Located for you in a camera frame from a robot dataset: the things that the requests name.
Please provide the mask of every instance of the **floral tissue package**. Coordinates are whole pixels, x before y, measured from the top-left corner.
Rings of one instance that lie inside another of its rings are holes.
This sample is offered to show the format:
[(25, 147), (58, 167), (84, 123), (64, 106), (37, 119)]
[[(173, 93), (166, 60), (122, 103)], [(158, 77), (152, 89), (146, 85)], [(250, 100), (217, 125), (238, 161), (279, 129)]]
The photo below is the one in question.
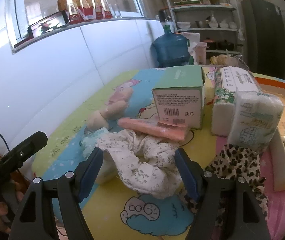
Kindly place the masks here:
[(237, 91), (227, 143), (264, 152), (277, 129), (284, 104), (275, 95)]
[(239, 67), (217, 67), (215, 70), (215, 97), (211, 132), (227, 137), (234, 113), (234, 99), (237, 91), (260, 91), (251, 72)]

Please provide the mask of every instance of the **shelf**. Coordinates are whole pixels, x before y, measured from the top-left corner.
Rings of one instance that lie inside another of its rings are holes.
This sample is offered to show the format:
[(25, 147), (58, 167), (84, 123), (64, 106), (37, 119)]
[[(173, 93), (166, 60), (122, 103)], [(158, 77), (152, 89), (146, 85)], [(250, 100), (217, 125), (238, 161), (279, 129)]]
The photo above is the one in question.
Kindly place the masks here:
[[(211, 52), (211, 53), (220, 53), (220, 54), (226, 54), (226, 50), (219, 50), (219, 49), (215, 49), (215, 50), (206, 50), (206, 52)], [(237, 55), (241, 55), (241, 52), (238, 51), (228, 51), (229, 54), (237, 54)]]
[(190, 11), (190, 10), (226, 10), (226, 11), (234, 11), (236, 8), (232, 6), (223, 6), (223, 5), (215, 5), (215, 4), (190, 4), (190, 5), (181, 5), (175, 6), (171, 8), (173, 11), (181, 12), (181, 11)]
[(189, 29), (178, 29), (177, 32), (188, 32), (188, 31), (231, 31), (237, 32), (237, 29), (229, 29), (229, 28), (189, 28)]

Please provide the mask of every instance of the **leopard print fabric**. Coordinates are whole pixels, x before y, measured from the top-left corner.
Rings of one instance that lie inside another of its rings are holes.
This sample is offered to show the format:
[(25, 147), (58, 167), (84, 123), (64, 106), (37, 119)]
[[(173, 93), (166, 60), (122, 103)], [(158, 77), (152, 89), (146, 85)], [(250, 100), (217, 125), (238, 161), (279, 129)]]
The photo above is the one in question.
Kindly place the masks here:
[[(268, 198), (263, 193), (266, 178), (260, 177), (258, 153), (249, 148), (226, 144), (222, 151), (216, 155), (215, 159), (205, 168), (205, 170), (210, 171), (216, 174), (217, 177), (223, 179), (235, 180), (237, 177), (244, 177), (254, 192), (265, 219), (267, 219)], [(188, 196), (185, 188), (180, 191), (179, 198), (186, 204), (189, 210), (193, 213), (197, 212), (199, 205)], [(215, 226), (221, 227), (223, 224), (225, 203), (225, 199), (221, 198)]]

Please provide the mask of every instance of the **window sill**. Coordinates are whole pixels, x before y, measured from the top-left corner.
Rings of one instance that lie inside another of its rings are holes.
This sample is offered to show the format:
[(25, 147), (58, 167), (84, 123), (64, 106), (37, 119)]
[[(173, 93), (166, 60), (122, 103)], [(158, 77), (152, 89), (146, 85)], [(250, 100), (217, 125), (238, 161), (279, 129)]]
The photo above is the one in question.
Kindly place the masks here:
[(80, 27), (80, 26), (88, 25), (88, 24), (96, 24), (96, 23), (109, 22), (109, 21), (122, 21), (122, 20), (156, 20), (156, 19), (145, 18), (145, 17), (123, 17), (123, 18), (113, 18), (113, 19), (104, 19), (104, 20), (93, 20), (91, 22), (82, 22), (82, 23), (78, 23), (78, 24), (68, 25), (66, 27), (62, 27), (62, 28), (59, 28), (57, 30), (45, 33), (45, 34), (43, 34), (43, 35), (41, 35), (39, 37), (33, 38), (33, 39), (29, 40), (29, 41), (26, 41), (26, 42), (22, 43), (21, 45), (19, 45), (16, 48), (12, 49), (12, 54), (17, 53), (18, 51), (20, 51), (21, 49), (29, 46), (30, 44), (33, 44), (33, 43), (35, 43), (35, 42), (37, 42), (39, 40), (42, 40), (42, 39), (44, 39), (44, 38), (46, 38), (48, 36), (54, 35), (54, 34), (59, 33), (59, 32), (63, 32), (65, 30), (69, 30), (69, 29), (72, 29), (72, 28), (76, 28), (76, 27)]

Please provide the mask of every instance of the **table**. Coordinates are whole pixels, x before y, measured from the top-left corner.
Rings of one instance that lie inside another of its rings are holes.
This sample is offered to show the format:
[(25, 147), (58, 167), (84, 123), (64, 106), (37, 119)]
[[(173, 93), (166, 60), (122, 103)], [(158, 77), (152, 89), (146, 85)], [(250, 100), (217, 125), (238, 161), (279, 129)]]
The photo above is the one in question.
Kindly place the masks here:
[[(49, 137), (48, 144), (39, 151), (33, 160), (35, 176), (44, 180), (62, 176), (66, 171), (74, 170), (84, 160), (79, 146), (84, 137), (84, 128), (88, 115), (98, 110), (118, 87), (132, 87), (133, 96), (125, 116), (132, 118), (154, 118), (157, 115), (151, 89), (163, 74), (163, 68), (135, 70), (120, 74), (105, 87), (96, 92), (77, 108)], [(206, 74), (206, 99), (202, 130), (190, 131), (183, 148), (189, 157), (203, 168), (219, 153), (226, 138), (214, 136), (210, 132), (211, 113), (214, 98), (214, 67), (204, 67)], [(254, 74), (262, 88), (267, 91), (275, 88), (276, 93), (285, 90), (285, 81), (264, 75)], [(119, 131), (116, 124), (111, 132)], [(285, 235), (285, 191), (273, 192), (273, 171), (271, 154), (267, 150), (260, 159), (261, 175), (267, 178), (265, 194), (269, 197), (268, 228), (273, 240)], [(160, 210), (157, 220), (150, 221), (146, 216), (131, 216), (121, 219), (121, 213), (130, 204), (154, 203)], [(60, 218), (58, 201), (53, 201), (55, 214)], [(88, 198), (81, 204), (84, 218), (93, 237), (99, 239), (185, 239), (193, 216), (181, 205), (177, 196), (165, 200), (150, 195), (138, 195), (124, 186), (118, 177), (102, 185), (95, 184)]]

